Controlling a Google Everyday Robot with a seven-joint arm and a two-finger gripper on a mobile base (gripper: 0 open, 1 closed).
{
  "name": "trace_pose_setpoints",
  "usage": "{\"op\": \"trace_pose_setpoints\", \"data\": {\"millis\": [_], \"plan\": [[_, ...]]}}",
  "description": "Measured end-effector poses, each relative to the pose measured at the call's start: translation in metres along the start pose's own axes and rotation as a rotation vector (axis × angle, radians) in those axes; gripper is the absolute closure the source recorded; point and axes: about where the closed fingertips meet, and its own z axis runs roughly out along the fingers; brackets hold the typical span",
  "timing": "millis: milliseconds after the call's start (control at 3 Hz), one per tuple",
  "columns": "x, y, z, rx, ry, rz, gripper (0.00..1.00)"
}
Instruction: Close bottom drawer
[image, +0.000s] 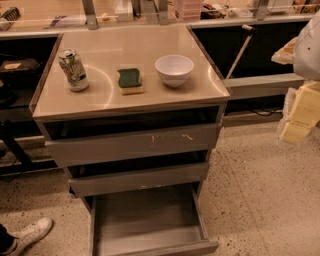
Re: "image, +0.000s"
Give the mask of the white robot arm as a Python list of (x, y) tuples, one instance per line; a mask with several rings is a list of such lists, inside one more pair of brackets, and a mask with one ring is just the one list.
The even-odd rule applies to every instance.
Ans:
[(278, 129), (281, 141), (295, 144), (320, 121), (320, 11), (271, 60), (292, 64), (294, 73), (305, 79), (298, 89), (288, 90)]

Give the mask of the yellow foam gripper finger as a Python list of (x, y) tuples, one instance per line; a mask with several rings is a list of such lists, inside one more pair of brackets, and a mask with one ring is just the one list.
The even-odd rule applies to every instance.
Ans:
[(320, 82), (289, 88), (282, 113), (278, 139), (288, 144), (301, 142), (320, 121)]

